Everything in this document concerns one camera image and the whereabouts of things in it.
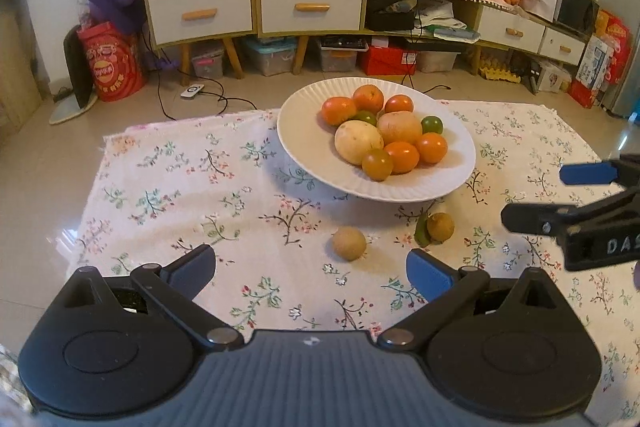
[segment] drawer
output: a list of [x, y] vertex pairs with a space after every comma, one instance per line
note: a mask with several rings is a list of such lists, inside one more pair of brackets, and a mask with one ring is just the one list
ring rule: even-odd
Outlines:
[[582, 57], [584, 47], [584, 42], [580, 42], [578, 39], [574, 39], [569, 35], [547, 28], [545, 30], [545, 36], [542, 37], [539, 54], [577, 66]]
[[251, 0], [149, 0], [156, 44], [254, 28]]
[[262, 32], [340, 32], [360, 29], [362, 0], [261, 0]]
[[523, 17], [483, 6], [478, 32], [483, 41], [537, 53], [545, 27]]

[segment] refrigerator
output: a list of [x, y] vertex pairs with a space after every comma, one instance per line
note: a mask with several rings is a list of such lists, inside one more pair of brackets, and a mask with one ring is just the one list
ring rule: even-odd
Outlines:
[[609, 86], [602, 105], [617, 116], [628, 118], [640, 99], [640, 0], [599, 0], [600, 7], [613, 13], [632, 34], [632, 53], [626, 75], [617, 86]]

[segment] white plate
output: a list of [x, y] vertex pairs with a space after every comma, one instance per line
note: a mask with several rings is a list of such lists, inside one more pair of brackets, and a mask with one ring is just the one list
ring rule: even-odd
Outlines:
[[[334, 147], [335, 129], [320, 116], [324, 100], [348, 96], [360, 86], [374, 84], [385, 95], [406, 94], [414, 101], [414, 113], [421, 120], [435, 115], [444, 124], [443, 136], [449, 152], [436, 166], [418, 166], [409, 174], [390, 176], [382, 183], [367, 178], [361, 169], [342, 160]], [[390, 203], [434, 200], [456, 190], [476, 166], [476, 146], [463, 123], [446, 106], [425, 94], [375, 78], [330, 78], [303, 87], [282, 105], [278, 115], [278, 137], [294, 162], [321, 182], [348, 194]]]

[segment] floral pattern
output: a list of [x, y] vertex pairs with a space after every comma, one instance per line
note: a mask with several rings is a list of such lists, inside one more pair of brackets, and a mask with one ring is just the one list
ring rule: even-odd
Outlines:
[[[448, 212], [456, 229], [430, 253], [494, 277], [546, 270], [602, 356], [588, 416], [622, 427], [640, 421], [640, 294], [630, 266], [568, 273], [545, 237], [508, 233], [505, 204], [588, 204], [616, 187], [565, 187], [558, 169], [597, 156], [545, 107], [443, 102], [476, 144], [476, 169], [459, 189], [424, 203], [361, 200], [317, 181], [278, 139], [277, 110], [152, 124], [106, 140], [78, 230], [75, 260], [104, 275], [166, 265], [197, 245], [216, 251], [216, 273], [197, 304], [249, 339], [255, 328], [360, 330], [376, 338], [425, 304], [407, 282], [420, 214]], [[353, 263], [330, 240], [350, 225], [367, 238]]]

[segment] microwave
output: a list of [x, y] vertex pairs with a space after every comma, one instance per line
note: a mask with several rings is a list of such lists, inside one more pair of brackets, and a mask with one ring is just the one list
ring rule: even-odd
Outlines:
[[595, 0], [521, 0], [523, 9], [550, 23], [589, 37], [600, 6]]

